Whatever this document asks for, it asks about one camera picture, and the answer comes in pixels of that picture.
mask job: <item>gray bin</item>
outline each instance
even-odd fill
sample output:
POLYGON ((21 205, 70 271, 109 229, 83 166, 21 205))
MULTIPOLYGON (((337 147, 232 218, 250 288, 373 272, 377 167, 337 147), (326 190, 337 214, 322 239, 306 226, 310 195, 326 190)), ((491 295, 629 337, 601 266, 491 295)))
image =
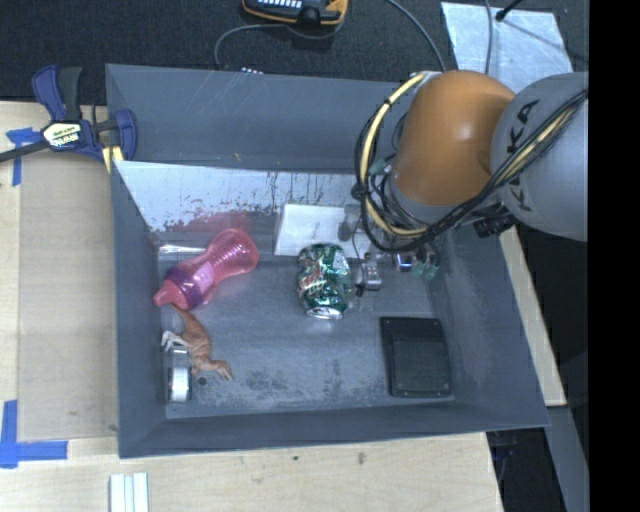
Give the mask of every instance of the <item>gray bin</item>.
MULTIPOLYGON (((170 171, 169 188, 194 176, 193 166, 199 176, 207 176, 207 169, 217 176, 225 169, 236 177, 243 169, 263 172, 265 184, 287 181, 269 181, 274 173, 291 182, 305 174, 314 180, 351 176, 358 134, 396 84, 108 66, 107 85, 110 110, 130 108, 137 117, 136 160, 156 164, 144 171, 146 182, 132 189, 136 162, 118 164, 111 178, 121 457, 548 425, 497 238, 480 239, 470 227, 446 234, 436 243, 442 262, 432 281, 382 263, 383 289, 365 292, 343 319, 327 321, 306 316, 298 303, 295 258, 272 253, 281 205, 245 205, 185 222, 184 208, 162 198, 176 223, 152 219, 158 168, 170 171), (316 101, 302 115, 296 108, 307 97, 316 101), (238 140, 248 112, 251 123, 238 140), (223 281, 213 302, 194 310, 211 334, 213 357, 227 360, 235 379, 227 383, 207 373, 193 382, 191 400, 169 403, 160 339, 176 326, 176 317, 151 297, 177 260, 159 256, 158 246, 204 247, 238 223, 260 248, 258 267, 223 281), (388 316, 441 321, 451 397, 389 394, 380 330, 380 318, 388 316)), ((409 101, 394 107, 396 120, 409 101)), ((381 134, 382 153, 392 151, 393 125, 381 134)), ((315 204, 333 199, 313 195, 315 204)))

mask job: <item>cable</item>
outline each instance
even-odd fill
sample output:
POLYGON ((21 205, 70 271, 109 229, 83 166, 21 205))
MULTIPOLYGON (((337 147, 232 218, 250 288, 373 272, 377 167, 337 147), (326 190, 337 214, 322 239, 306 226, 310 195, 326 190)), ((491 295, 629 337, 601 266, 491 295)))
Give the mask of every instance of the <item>cable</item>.
POLYGON ((498 475, 497 475, 497 478, 496 478, 498 480, 498 482, 502 482, 504 480, 504 474, 505 474, 506 470, 507 470, 507 459, 504 458, 501 461, 500 471, 498 472, 498 475))
POLYGON ((400 137, 402 136, 402 130, 404 130, 404 123, 407 120, 408 112, 402 114, 402 117, 396 123, 393 129, 393 135, 391 136, 391 146, 395 151, 398 151, 398 145, 400 144, 400 137))
POLYGON ((333 37, 334 35, 336 35, 338 32, 340 32, 340 30, 344 26, 344 20, 345 20, 345 18, 343 17, 342 21, 340 23, 338 23, 337 25, 329 25, 329 26, 334 26, 335 29, 332 30, 331 32, 329 32, 327 34, 323 34, 321 36, 305 34, 304 32, 300 32, 299 30, 294 29, 290 25, 287 25, 287 30, 289 32, 291 32, 292 34, 295 34, 296 36, 298 36, 298 37, 300 37, 302 39, 309 39, 310 41, 322 41, 324 39, 329 39, 329 38, 333 37))
POLYGON ((487 9, 487 18, 489 19, 489 43, 487 45, 487 58, 484 63, 484 74, 489 74, 489 67, 491 66, 491 51, 493 48, 493 16, 491 15, 491 6, 488 0, 484 0, 484 6, 487 9))
POLYGON ((353 230, 353 233, 351 233, 351 245, 353 245, 353 250, 356 253, 356 259, 358 260, 358 264, 360 265, 360 272, 362 273, 362 282, 356 285, 357 291, 356 291, 356 296, 357 297, 362 297, 362 295, 364 294, 364 261, 363 259, 360 257, 360 252, 358 251, 358 247, 356 246, 356 231, 358 231, 358 226, 360 225, 360 223, 362 222, 362 214, 360 214, 360 217, 358 217, 358 222, 356 222, 356 227, 353 230))
POLYGON ((507 7, 505 7, 504 9, 501 9, 500 11, 498 11, 498 13, 496 14, 496 21, 502 21, 504 19, 504 17, 507 14, 509 14, 509 12, 511 12, 511 10, 514 9, 522 1, 523 0, 515 0, 515 2, 511 2, 511 4, 509 4, 507 7))
POLYGON ((245 30, 268 30, 271 28, 284 28, 287 27, 285 23, 258 23, 257 25, 244 25, 242 27, 232 28, 224 34, 222 34, 216 41, 216 45, 213 48, 213 62, 218 69, 222 69, 222 62, 220 62, 220 45, 229 36, 236 34, 237 32, 243 32, 245 30))
POLYGON ((386 0, 386 1, 389 4, 391 4, 393 7, 398 9, 407 18, 409 18, 411 23, 413 23, 418 28, 420 33, 429 42, 429 45, 431 46, 431 49, 433 50, 433 53, 435 53, 436 58, 438 59, 438 64, 440 65, 440 69, 444 73, 447 70, 447 68, 444 65, 444 60, 442 59, 442 56, 440 55, 440 52, 438 51, 438 48, 436 47, 435 43, 431 39, 431 36, 429 35, 429 33, 424 29, 424 27, 420 24, 420 22, 415 18, 415 16, 413 14, 411 14, 409 11, 407 11, 404 7, 402 7, 400 4, 398 4, 395 0, 386 0))
MULTIPOLYGON (((393 105, 398 100, 398 98, 400 98, 400 96, 402 96, 405 92, 411 89, 414 85, 421 82, 423 79, 424 79, 424 75, 418 73, 414 75, 412 78, 410 78, 409 80, 407 80, 406 82, 404 82, 402 85, 400 85, 400 87, 398 87, 398 89, 395 90, 393 94, 391 94, 391 96, 389 96, 389 98, 385 100, 385 102, 380 106, 380 108, 374 114, 373 120, 371 121, 371 125, 366 131, 366 135, 364 137, 364 143, 362 145, 362 154, 360 158, 360 166, 359 166, 359 174, 358 174, 360 184, 366 185, 368 183, 367 172, 369 170, 370 160, 372 158, 371 149, 373 146, 373 141, 378 134, 378 128, 382 123, 382 118, 386 115, 387 111, 391 108, 391 105, 393 105)), ((378 224, 382 229, 384 229, 389 233, 393 233, 401 236, 416 236, 423 233, 426 230, 426 228, 417 229, 417 230, 416 229, 407 230, 407 229, 401 229, 401 228, 395 228, 395 227, 389 226, 389 224, 387 224, 387 222, 383 219, 383 217, 380 216, 376 211, 376 209, 374 208, 373 201, 371 200, 371 197, 368 194, 365 196, 363 200, 363 204, 365 205, 366 213, 368 213, 369 216, 373 218, 376 224, 378 224)))

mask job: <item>small device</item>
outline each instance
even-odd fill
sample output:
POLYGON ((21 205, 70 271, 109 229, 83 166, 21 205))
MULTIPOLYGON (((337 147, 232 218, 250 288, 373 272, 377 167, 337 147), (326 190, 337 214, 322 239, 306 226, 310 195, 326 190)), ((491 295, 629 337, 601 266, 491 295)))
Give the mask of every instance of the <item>small device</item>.
POLYGON ((374 260, 365 261, 362 265, 362 271, 365 289, 377 291, 382 288, 382 277, 378 270, 378 264, 374 260))
POLYGON ((248 13, 283 23, 337 25, 349 0, 242 0, 248 13))
POLYGON ((380 327, 391 395, 453 399, 449 350, 437 318, 382 317, 380 327))

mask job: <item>yellow cable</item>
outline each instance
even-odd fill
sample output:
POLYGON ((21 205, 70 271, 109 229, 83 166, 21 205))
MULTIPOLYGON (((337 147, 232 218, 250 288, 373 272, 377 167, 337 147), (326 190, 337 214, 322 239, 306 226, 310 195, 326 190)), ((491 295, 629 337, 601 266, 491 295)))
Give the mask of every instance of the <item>yellow cable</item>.
MULTIPOLYGON (((411 87, 416 85, 418 82, 424 79, 425 75, 416 74, 411 77, 409 80, 404 82, 395 92, 387 98, 387 100, 380 106, 377 110, 373 121, 371 122, 371 126, 369 127, 369 131, 364 140, 364 145, 362 148, 362 156, 360 158, 360 180, 362 183, 367 182, 367 172, 368 172, 368 161, 369 161, 369 153, 371 152, 371 146, 373 145, 373 139, 375 134, 378 132, 378 126, 382 122, 382 119, 387 114, 387 111, 391 108, 400 96, 402 96, 405 92, 407 92, 411 87)), ((378 212, 375 211, 371 199, 367 197, 367 213, 371 216, 374 222, 380 226, 387 233, 392 233, 394 235, 406 236, 406 237, 416 237, 421 235, 426 231, 426 228, 422 229, 402 229, 396 228, 393 226, 389 226, 389 224, 378 215, 378 212)))

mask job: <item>toy dinosaur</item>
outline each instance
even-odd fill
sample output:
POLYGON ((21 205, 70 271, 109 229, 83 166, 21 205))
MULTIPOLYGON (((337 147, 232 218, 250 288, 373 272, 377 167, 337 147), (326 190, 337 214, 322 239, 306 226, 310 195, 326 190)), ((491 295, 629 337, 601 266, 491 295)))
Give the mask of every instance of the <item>toy dinosaur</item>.
POLYGON ((169 350, 173 344, 187 348, 191 359, 191 375, 201 371, 215 370, 224 380, 231 380, 231 368, 226 361, 211 360, 211 339, 198 319, 188 311, 171 303, 171 307, 180 315, 184 322, 181 335, 165 331, 162 335, 162 346, 169 350))

